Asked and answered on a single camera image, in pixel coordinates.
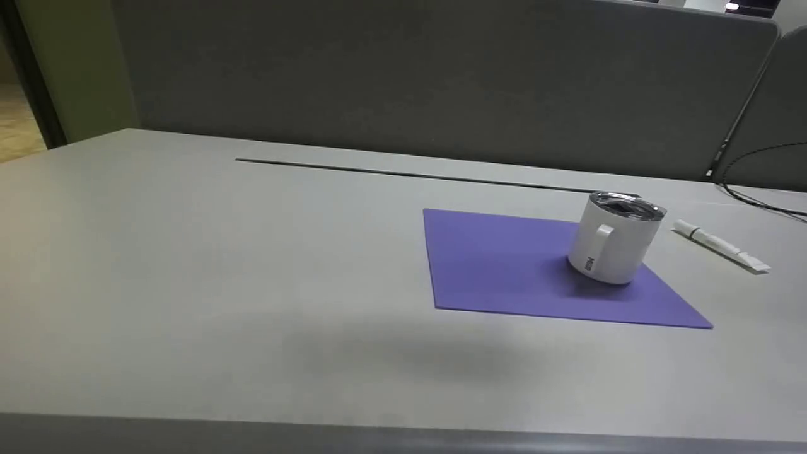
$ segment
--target gray table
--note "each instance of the gray table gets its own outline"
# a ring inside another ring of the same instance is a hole
[[[423,207],[577,220],[582,193],[241,157],[640,192],[671,208],[649,264],[716,330],[434,311]],[[774,269],[681,239],[678,216]],[[246,452],[797,452],[806,251],[802,221],[702,181],[120,132],[0,164],[0,452],[99,430],[151,452],[184,430]]]

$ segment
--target white pen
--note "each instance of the white pen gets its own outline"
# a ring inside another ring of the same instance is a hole
[[[677,227],[673,227],[681,237],[691,239],[691,241],[700,241],[702,246],[716,251],[716,255],[724,255],[726,259],[758,272],[758,274],[764,274],[769,272],[771,268],[766,261],[763,261],[760,258],[749,255],[749,251],[742,251],[736,245],[691,224],[691,221],[684,221],[678,220]]]

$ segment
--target purple mat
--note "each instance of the purple mat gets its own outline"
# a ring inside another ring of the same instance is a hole
[[[625,287],[577,274],[572,221],[426,208],[423,224],[441,311],[712,327],[650,268]]]

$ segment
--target cup lid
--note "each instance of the cup lid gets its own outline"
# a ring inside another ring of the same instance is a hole
[[[658,205],[650,205],[640,198],[638,193],[628,192],[592,192],[591,202],[604,207],[606,212],[620,215],[620,216],[638,216],[643,221],[662,221],[666,208]]]

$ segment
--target white cup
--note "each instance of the white cup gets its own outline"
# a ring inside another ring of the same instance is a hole
[[[592,192],[571,264],[600,282],[625,284],[647,258],[666,208],[624,192]]]

